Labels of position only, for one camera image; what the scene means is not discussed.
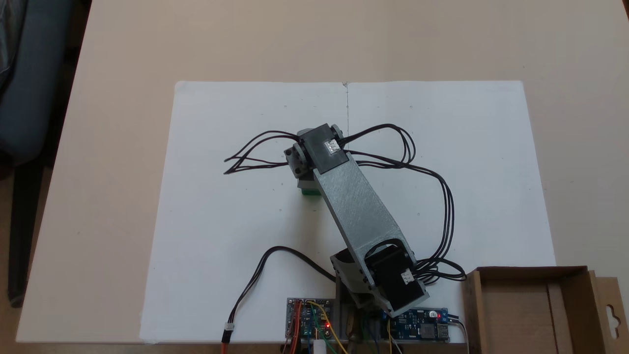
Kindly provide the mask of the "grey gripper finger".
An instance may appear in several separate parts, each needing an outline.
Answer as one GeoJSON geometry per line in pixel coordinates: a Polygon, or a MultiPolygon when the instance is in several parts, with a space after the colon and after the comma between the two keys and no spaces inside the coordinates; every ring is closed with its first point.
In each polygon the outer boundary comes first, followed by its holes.
{"type": "Polygon", "coordinates": [[[297,179],[297,188],[301,191],[320,191],[314,171],[308,171],[297,179]]]}

